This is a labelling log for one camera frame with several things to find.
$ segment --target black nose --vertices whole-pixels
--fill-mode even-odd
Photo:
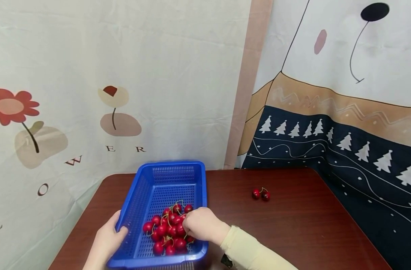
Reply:
[[[390,8],[385,3],[373,3],[365,7],[361,11],[361,18],[367,22],[375,22],[381,20],[389,13]]]

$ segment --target hand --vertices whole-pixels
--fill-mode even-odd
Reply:
[[[220,221],[209,208],[200,207],[186,215],[183,228],[188,235],[196,239],[220,246],[231,227]]]
[[[115,212],[109,221],[97,231],[83,270],[104,269],[107,261],[120,247],[128,233],[128,229],[122,227],[119,232],[116,232],[115,225],[119,217],[120,210]]]

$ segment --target basket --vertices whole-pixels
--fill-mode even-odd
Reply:
[[[155,256],[153,242],[143,231],[143,224],[154,215],[162,215],[176,201],[191,204],[194,209],[207,206],[206,170],[200,161],[147,163],[141,166],[123,203],[115,229],[122,226],[129,233],[108,261],[109,268],[155,267],[196,261],[206,255],[208,242],[196,240],[188,253]]]

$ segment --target wooden table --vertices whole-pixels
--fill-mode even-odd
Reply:
[[[103,180],[50,270],[82,269],[96,231],[121,208],[134,174]],[[265,187],[269,202],[251,191]],[[308,168],[207,172],[208,205],[299,270],[387,270],[390,267],[319,175]],[[223,252],[210,244],[203,261],[163,269],[226,269]]]

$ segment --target beige sleeve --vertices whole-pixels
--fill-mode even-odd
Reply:
[[[239,227],[231,227],[220,247],[237,270],[297,270]]]

